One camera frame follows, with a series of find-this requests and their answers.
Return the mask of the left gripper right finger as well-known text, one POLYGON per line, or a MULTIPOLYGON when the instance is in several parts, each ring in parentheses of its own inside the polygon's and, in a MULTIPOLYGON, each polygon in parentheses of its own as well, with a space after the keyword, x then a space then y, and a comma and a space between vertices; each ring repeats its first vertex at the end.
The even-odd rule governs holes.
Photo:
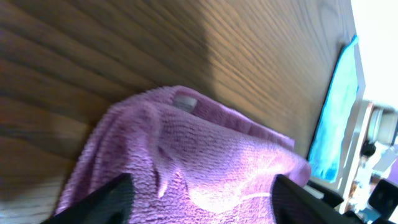
POLYGON ((316 198, 284 175, 277 175, 271 201, 277 224, 363 224, 354 213, 340 214, 335 207, 343 202, 337 192, 309 181, 308 186, 323 194, 316 198))

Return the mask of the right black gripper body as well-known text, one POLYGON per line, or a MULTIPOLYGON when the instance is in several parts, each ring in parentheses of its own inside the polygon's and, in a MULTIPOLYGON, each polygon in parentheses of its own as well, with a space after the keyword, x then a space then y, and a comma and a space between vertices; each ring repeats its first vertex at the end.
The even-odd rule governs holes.
MULTIPOLYGON (((345 200, 337 192, 311 180, 306 191, 325 202, 331 208, 340 206, 345 200)), ((386 179, 380 180, 370 195, 360 196, 364 199, 364 208, 346 208, 343 215, 354 223, 397 223, 397 185, 386 179)))

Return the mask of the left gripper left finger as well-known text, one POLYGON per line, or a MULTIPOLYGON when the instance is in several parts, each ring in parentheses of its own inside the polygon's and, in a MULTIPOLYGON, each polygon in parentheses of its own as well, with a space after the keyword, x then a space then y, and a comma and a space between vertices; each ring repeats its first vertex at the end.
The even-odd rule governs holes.
POLYGON ((123 173, 41 224, 128 224, 134 196, 132 177, 123 173))

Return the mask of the purple microfiber cloth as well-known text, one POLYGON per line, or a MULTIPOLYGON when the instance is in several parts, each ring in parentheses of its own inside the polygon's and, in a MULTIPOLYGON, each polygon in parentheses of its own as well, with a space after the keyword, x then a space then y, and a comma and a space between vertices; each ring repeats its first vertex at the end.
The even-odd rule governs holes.
POLYGON ((172 86, 108 109, 57 212, 122 173, 134 182, 131 223, 272 223, 274 177, 304 186, 311 167, 291 138, 195 90, 172 86))

